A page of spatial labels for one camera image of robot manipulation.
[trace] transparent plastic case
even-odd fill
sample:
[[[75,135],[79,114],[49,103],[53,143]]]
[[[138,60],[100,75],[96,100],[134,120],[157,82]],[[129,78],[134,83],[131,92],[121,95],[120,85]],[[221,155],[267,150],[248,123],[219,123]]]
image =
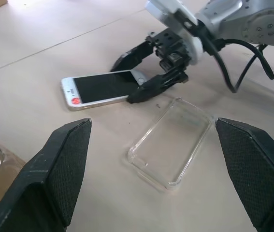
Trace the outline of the transparent plastic case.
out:
[[[128,160],[154,185],[177,187],[214,122],[203,110],[175,99],[128,152]]]

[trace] robotic arm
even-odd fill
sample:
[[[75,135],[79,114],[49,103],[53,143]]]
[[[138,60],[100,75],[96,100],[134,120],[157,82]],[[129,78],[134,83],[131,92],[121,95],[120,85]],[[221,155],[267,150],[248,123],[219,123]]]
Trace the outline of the robotic arm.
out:
[[[178,0],[149,0],[145,8],[168,28],[159,34],[150,33],[143,44],[120,57],[112,71],[134,68],[156,48],[166,74],[140,86],[128,98],[129,102],[146,101],[176,83],[187,81],[186,66],[198,64],[203,52],[217,60],[231,92],[237,92],[256,58],[268,77],[274,79],[262,54],[268,45],[274,46],[274,0],[211,0],[196,15]],[[229,44],[243,45],[255,54],[235,86],[218,53]]]

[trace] phone screen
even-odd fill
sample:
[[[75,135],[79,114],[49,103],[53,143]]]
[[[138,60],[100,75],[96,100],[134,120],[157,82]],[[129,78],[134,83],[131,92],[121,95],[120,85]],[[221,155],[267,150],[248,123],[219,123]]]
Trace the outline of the phone screen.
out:
[[[130,71],[78,77],[73,80],[82,103],[127,96],[139,86]]]

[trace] white table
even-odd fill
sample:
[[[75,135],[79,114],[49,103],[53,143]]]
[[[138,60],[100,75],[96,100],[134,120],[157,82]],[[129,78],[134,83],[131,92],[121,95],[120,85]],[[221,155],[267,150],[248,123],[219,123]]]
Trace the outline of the white table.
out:
[[[190,4],[197,10],[204,3]],[[258,108],[252,100],[258,93],[230,94],[213,58],[205,55],[198,66],[189,67],[186,84],[142,104],[70,112],[64,103],[62,78],[107,72],[148,31],[164,29],[143,5],[143,0],[41,0],[26,5],[11,0],[0,8],[0,143],[29,160],[53,130],[92,118],[85,177],[69,232],[254,232],[214,129],[174,193],[157,191],[126,160],[128,148],[173,97],[215,116],[260,126],[274,137],[274,102]],[[222,56],[235,77],[251,57],[231,46]],[[274,56],[267,58],[274,69]],[[155,75],[161,72],[158,61],[151,56],[139,70]],[[258,63],[249,76],[274,89]]]

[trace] red sticker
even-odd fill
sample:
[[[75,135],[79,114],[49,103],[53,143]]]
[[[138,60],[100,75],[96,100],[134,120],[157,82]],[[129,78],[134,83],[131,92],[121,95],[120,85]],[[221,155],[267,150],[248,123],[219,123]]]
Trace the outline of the red sticker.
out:
[[[80,99],[79,99],[79,98],[73,98],[73,99],[71,100],[71,102],[72,102],[74,105],[78,105],[78,104],[80,104]]]

